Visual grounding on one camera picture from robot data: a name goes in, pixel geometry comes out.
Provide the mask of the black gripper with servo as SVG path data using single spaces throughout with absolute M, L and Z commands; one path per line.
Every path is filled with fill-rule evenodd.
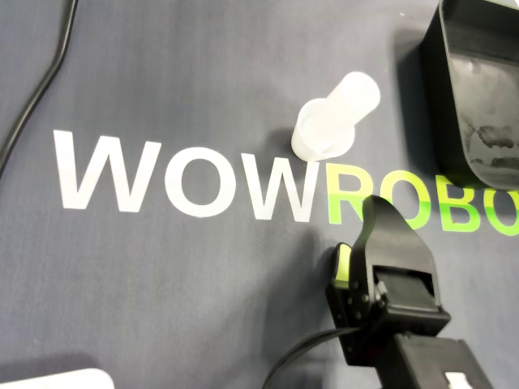
M 451 320 L 435 302 L 435 260 L 424 240 L 377 195 L 363 200 L 362 216 L 356 242 L 332 252 L 325 289 L 336 327 L 358 329 L 341 337 L 350 365 L 374 365 L 395 335 L 437 336 Z

